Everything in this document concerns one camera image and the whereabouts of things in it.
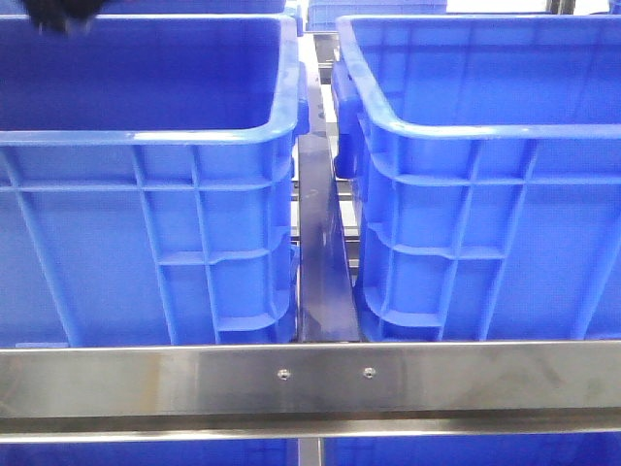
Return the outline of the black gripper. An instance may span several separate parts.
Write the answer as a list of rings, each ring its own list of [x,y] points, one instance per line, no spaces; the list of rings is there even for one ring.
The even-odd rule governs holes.
[[[106,4],[105,0],[24,0],[22,7],[39,32],[66,35],[73,23],[89,22]]]

